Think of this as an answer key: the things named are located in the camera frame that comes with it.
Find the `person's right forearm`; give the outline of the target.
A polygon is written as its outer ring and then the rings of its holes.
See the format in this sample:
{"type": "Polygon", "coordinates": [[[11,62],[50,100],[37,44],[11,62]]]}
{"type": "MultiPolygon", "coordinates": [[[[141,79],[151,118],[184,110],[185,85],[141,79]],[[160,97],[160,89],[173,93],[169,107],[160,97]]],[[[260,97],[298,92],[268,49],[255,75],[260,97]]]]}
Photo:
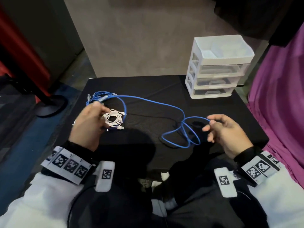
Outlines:
{"type": "Polygon", "coordinates": [[[239,177],[249,183],[250,193],[267,215],[269,228],[304,228],[304,189],[291,178],[286,167],[255,187],[241,169],[261,152],[253,146],[234,158],[239,177]]]}

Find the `black curtain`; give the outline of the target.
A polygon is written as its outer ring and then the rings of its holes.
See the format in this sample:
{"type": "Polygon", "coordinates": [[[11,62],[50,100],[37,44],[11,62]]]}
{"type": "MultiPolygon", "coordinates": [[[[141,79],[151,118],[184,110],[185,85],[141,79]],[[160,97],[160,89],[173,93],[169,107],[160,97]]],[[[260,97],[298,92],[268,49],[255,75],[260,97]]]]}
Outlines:
{"type": "Polygon", "coordinates": [[[286,47],[304,22],[304,0],[213,0],[214,13],[240,34],[286,47]]]}

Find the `red panel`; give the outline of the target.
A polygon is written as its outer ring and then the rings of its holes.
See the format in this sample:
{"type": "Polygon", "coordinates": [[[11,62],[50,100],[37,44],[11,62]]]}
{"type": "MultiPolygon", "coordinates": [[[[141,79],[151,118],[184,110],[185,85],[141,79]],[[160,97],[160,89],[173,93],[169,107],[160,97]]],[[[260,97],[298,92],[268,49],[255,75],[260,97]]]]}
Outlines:
{"type": "Polygon", "coordinates": [[[48,97],[50,73],[42,59],[0,5],[0,45],[48,97]]]}

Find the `white plastic drawer organizer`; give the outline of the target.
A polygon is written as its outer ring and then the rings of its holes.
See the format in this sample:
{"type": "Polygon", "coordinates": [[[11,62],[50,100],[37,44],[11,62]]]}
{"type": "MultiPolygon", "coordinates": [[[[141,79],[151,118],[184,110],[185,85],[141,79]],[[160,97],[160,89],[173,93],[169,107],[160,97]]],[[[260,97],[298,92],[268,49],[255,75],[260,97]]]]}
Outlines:
{"type": "Polygon", "coordinates": [[[254,56],[241,35],[195,37],[185,78],[189,95],[200,78],[197,76],[200,66],[250,64],[254,56]]]}

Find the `white marker tag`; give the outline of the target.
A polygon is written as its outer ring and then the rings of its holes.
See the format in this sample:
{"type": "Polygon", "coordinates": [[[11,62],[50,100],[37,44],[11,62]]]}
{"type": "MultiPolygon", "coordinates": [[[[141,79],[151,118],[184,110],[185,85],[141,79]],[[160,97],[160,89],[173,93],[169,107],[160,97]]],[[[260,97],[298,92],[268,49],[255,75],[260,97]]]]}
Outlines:
{"type": "Polygon", "coordinates": [[[113,175],[115,170],[115,162],[113,161],[100,161],[94,174],[95,191],[96,192],[109,192],[112,187],[113,175]]]}
{"type": "Polygon", "coordinates": [[[227,168],[214,169],[215,178],[219,189],[224,198],[237,197],[237,191],[234,186],[234,177],[227,168]]]}

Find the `purple cloth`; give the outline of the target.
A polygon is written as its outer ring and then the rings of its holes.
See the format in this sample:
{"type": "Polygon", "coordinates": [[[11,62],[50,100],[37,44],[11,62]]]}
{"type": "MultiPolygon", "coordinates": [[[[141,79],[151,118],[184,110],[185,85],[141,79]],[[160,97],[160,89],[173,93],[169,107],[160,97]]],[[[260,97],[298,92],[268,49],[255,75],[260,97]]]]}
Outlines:
{"type": "Polygon", "coordinates": [[[304,22],[286,47],[270,46],[248,108],[269,138],[264,150],[304,189],[304,22]]]}

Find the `person's black trousers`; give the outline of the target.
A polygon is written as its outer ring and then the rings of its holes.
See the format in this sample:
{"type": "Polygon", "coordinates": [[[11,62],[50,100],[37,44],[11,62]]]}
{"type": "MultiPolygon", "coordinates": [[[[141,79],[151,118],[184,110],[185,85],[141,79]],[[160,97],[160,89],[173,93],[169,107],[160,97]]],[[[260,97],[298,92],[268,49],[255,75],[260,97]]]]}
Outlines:
{"type": "Polygon", "coordinates": [[[227,167],[225,161],[198,165],[197,160],[174,164],[169,179],[154,192],[118,171],[109,192],[86,184],[73,200],[67,228],[269,228],[266,213],[243,180],[237,183],[237,197],[222,196],[211,167],[227,167]],[[173,197],[177,209],[167,217],[152,214],[151,199],[166,202],[173,197]]]}

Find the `person's right hand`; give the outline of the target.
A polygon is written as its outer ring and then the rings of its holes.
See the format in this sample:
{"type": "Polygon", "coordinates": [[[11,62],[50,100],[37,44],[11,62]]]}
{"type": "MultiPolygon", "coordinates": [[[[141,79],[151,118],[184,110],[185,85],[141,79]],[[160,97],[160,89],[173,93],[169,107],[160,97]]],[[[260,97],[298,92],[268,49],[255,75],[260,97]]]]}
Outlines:
{"type": "Polygon", "coordinates": [[[217,121],[214,124],[204,126],[202,131],[208,132],[208,142],[220,144],[226,155],[232,159],[253,147],[241,126],[230,117],[229,123],[223,124],[217,121]]]}

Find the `person's left hand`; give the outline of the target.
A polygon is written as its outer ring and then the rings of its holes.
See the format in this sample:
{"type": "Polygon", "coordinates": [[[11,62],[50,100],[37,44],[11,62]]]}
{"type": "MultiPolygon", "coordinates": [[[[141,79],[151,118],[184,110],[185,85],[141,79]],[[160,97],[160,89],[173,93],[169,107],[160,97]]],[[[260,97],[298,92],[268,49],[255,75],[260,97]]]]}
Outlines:
{"type": "Polygon", "coordinates": [[[93,103],[84,107],[71,129],[69,141],[94,152],[99,146],[102,131],[93,131],[93,103]]]}

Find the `person's white shoe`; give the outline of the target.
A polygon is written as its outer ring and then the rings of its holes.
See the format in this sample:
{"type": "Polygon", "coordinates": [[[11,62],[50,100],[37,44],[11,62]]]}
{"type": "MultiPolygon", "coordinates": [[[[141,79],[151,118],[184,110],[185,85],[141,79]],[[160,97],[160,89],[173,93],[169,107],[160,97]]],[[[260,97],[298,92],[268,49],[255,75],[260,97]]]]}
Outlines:
{"type": "Polygon", "coordinates": [[[167,217],[168,213],[178,208],[176,198],[173,197],[166,202],[159,199],[151,199],[152,214],[158,217],[167,217]]]}
{"type": "Polygon", "coordinates": [[[147,179],[138,178],[144,188],[155,188],[169,178],[169,172],[148,172],[147,179]]]}

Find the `clear plastic drawer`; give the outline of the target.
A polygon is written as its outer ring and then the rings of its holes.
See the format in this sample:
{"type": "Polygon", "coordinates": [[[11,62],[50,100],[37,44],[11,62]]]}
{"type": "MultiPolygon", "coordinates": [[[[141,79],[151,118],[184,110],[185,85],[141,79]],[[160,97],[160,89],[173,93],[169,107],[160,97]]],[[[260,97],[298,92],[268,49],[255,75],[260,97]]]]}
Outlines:
{"type": "Polygon", "coordinates": [[[231,96],[234,88],[193,90],[190,94],[192,99],[222,98],[231,96]]]}
{"type": "Polygon", "coordinates": [[[200,66],[197,76],[200,78],[244,76],[250,64],[200,66]]]}
{"type": "Polygon", "coordinates": [[[194,89],[219,89],[236,87],[240,76],[238,77],[219,77],[219,78],[198,78],[194,84],[194,89]]]}

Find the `person's left forearm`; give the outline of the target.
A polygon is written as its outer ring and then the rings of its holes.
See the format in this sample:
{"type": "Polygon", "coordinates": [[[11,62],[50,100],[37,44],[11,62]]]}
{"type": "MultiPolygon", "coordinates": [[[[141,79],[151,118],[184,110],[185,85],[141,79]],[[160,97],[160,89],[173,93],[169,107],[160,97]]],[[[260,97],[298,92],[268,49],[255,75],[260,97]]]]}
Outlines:
{"type": "Polygon", "coordinates": [[[0,216],[0,228],[67,228],[67,218],[74,198],[82,191],[87,178],[92,175],[92,165],[80,184],[49,170],[47,165],[67,151],[89,165],[94,163],[93,152],[97,148],[86,148],[71,141],[56,146],[51,155],[42,162],[42,170],[31,181],[24,196],[10,203],[0,216]]]}

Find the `marker wristband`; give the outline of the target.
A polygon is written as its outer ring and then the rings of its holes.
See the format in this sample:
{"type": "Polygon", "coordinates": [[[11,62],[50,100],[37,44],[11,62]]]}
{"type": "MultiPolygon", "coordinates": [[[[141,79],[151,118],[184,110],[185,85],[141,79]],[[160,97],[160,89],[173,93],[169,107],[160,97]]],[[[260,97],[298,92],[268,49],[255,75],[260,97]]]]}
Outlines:
{"type": "Polygon", "coordinates": [[[261,152],[241,167],[245,174],[249,176],[249,179],[254,181],[254,187],[283,168],[285,168],[285,165],[268,151],[261,152]]]}
{"type": "Polygon", "coordinates": [[[41,165],[77,185],[92,168],[90,163],[60,146],[56,146],[41,165]]]}

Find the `black round stand base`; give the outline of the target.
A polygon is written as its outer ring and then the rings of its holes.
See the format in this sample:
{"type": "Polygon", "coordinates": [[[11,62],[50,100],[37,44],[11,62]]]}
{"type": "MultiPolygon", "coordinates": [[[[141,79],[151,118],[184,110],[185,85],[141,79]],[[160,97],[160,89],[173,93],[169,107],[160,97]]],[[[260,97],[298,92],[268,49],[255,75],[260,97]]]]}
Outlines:
{"type": "Polygon", "coordinates": [[[66,97],[62,95],[52,95],[48,97],[48,102],[40,101],[34,107],[34,114],[40,118],[48,118],[62,112],[68,104],[66,97]]]}

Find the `black tablecloth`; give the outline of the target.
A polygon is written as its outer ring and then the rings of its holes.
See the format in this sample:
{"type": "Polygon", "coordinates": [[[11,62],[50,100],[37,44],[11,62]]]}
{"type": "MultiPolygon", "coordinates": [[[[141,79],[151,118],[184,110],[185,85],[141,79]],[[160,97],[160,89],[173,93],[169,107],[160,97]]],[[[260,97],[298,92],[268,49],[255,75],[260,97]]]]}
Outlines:
{"type": "MultiPolygon", "coordinates": [[[[72,124],[86,106],[88,95],[107,91],[117,95],[137,96],[182,109],[185,117],[206,118],[212,114],[225,114],[236,121],[253,145],[264,148],[268,136],[241,100],[236,91],[222,98],[192,99],[185,85],[185,75],[103,77],[89,79],[76,104],[66,118],[54,146],[62,145],[70,135],[72,124]]],[[[190,125],[201,140],[200,146],[187,149],[175,148],[161,142],[161,135],[176,129],[183,113],[168,107],[140,99],[122,97],[127,116],[123,130],[104,132],[100,147],[94,152],[97,161],[114,161],[124,173],[145,175],[147,171],[167,171],[178,161],[184,161],[193,151],[223,153],[220,145],[207,145],[207,133],[202,132],[206,120],[191,118],[190,125]]]]}

